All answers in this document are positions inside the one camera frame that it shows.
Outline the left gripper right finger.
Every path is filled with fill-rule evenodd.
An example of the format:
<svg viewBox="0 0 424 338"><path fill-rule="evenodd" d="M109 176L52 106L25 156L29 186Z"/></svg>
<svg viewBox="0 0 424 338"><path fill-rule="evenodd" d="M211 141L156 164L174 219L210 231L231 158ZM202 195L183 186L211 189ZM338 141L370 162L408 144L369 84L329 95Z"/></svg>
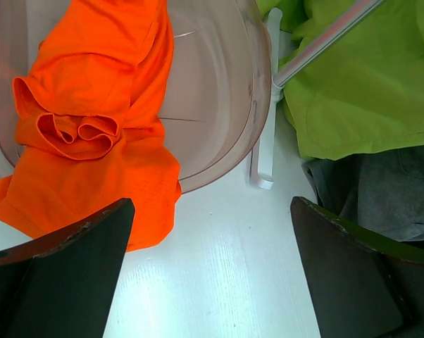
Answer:
<svg viewBox="0 0 424 338"><path fill-rule="evenodd" d="M290 211L322 337L424 337L424 245L394 241L304 197Z"/></svg>

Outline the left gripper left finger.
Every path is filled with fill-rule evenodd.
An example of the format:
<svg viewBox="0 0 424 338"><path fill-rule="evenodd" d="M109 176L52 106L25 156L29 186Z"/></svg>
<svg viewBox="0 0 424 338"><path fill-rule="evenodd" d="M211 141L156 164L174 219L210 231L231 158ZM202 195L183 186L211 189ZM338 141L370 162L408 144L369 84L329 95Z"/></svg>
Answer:
<svg viewBox="0 0 424 338"><path fill-rule="evenodd" d="M102 337L133 218L120 199L0 251L0 337Z"/></svg>

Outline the orange shorts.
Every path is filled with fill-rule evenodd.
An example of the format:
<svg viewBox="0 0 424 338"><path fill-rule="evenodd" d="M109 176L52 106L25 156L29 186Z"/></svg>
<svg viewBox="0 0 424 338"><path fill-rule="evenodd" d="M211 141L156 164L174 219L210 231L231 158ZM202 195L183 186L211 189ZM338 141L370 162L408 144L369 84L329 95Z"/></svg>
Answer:
<svg viewBox="0 0 424 338"><path fill-rule="evenodd" d="M0 221L38 238L129 198L128 250L160 244L181 195L158 116L173 50L165 1L72 1L12 82L24 151Z"/></svg>

